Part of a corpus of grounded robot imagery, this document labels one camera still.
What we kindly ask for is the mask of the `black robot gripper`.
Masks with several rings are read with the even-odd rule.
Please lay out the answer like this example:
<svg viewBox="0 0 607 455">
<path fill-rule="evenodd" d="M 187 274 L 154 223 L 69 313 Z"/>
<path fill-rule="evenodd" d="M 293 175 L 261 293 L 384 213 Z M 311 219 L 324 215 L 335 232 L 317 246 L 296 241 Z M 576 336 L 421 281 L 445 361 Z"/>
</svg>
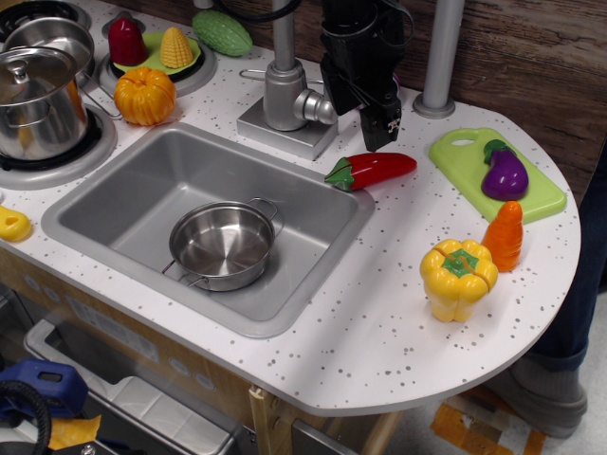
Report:
<svg viewBox="0 0 607 455">
<path fill-rule="evenodd" d="M 366 150 L 397 141 L 401 101 L 393 73 L 406 48 L 406 8 L 398 1 L 322 1 L 321 70 L 338 115 L 361 105 Z"/>
</svg>

